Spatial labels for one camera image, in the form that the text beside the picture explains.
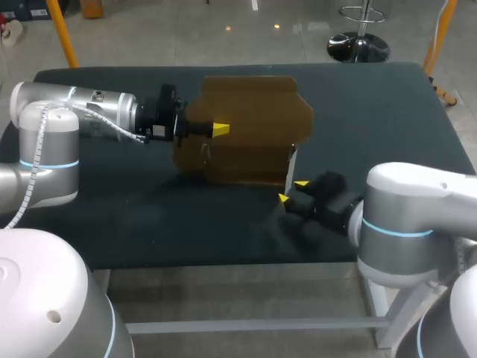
floor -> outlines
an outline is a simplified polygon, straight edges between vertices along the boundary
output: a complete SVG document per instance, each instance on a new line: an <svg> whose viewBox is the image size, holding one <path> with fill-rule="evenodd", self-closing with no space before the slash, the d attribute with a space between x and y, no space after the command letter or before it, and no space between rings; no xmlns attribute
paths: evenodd
<svg viewBox="0 0 477 358"><path fill-rule="evenodd" d="M210 2L103 0L105 17L86 21L72 0L66 22L81 66L322 63L332 62L327 40L356 28L338 8L360 0L257 0L258 11L250 0ZM422 64L442 2L375 0L389 19L369 32L388 42L391 61ZM477 3L460 0L433 73L458 98L446 110L474 166L476 19ZM40 70L67 67L51 22L25 27L21 43L4 51L9 75L0 94L0 134L13 86ZM366 314L358 282L352 264L125 270L113 272L109 294L125 321L357 316ZM134 342L138 358L391 357L375 349L367 330L168 334Z"/></svg>

stool base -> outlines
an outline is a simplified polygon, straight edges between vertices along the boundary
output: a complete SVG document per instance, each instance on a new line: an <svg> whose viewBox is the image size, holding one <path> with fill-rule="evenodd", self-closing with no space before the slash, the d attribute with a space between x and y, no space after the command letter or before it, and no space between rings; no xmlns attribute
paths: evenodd
<svg viewBox="0 0 477 358"><path fill-rule="evenodd" d="M328 54L338 62L385 62L391 53L388 44L380 37L357 32L338 34L328 42Z"/></svg>

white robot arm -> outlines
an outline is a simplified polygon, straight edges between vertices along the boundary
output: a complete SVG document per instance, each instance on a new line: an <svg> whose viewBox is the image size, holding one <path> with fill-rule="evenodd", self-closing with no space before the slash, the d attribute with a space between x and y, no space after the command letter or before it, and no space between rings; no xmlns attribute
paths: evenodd
<svg viewBox="0 0 477 358"><path fill-rule="evenodd" d="M358 268L388 287L412 287L457 276L455 237L477 240L477 177L408 163L385 163L367 176L364 197L342 176L325 173L296 189L315 198L285 210L347 234ZM405 336L397 358L477 357L477 266L460 276Z"/></svg>
<svg viewBox="0 0 477 358"><path fill-rule="evenodd" d="M80 255L44 231L0 230L0 317L2 358L134 358Z"/></svg>
<svg viewBox="0 0 477 358"><path fill-rule="evenodd" d="M78 193L79 136L145 143L173 141L189 134L214 137L228 133L212 121L189 122L173 84L163 84L159 98L138 102L130 93L56 84L20 83L10 97L10 117L19 129L20 161L0 163L0 214L17 210L31 185L38 128L47 104L41 163L28 207L61 205Z"/></svg>

table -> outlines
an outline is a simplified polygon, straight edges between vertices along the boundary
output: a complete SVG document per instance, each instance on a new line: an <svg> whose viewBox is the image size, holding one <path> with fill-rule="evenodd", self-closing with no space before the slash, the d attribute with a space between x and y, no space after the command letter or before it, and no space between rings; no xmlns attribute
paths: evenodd
<svg viewBox="0 0 477 358"><path fill-rule="evenodd" d="M158 96L161 83L174 83L180 97L191 101L205 75L295 78L299 94L315 111L315 127L298 148L294 180L332 170L345 175L350 188L360 192L369 169L389 161L474 174L429 80L416 64L97 67L44 71L35 81L131 92L139 100ZM185 178L178 175L171 154L171 144L165 142L142 147L82 139L78 197L62 207L27 211L20 227L63 237L92 269L356 260L347 238L317 223L303 226L298 218L284 216L277 188L210 185ZM17 160L18 133L10 124L0 142L0 161ZM300 195L293 189L290 194ZM8 219L0 218L0 224ZM374 321L268 320L238 325L381 327L379 346L387 347L426 292L419 287L400 293L388 313L387 308L376 309L385 317ZM179 328L172 322L167 327L160 323L130 329L153 333L196 327L189 323ZM219 326L238 327L222 323L213 329Z"/></svg>

white cylinder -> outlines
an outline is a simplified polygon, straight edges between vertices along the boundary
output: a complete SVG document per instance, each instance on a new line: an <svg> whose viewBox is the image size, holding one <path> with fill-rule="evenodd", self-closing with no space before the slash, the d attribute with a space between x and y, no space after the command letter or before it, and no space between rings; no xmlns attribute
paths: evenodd
<svg viewBox="0 0 477 358"><path fill-rule="evenodd" d="M0 357L133 358L127 329L80 255L38 230L0 230Z"/></svg>

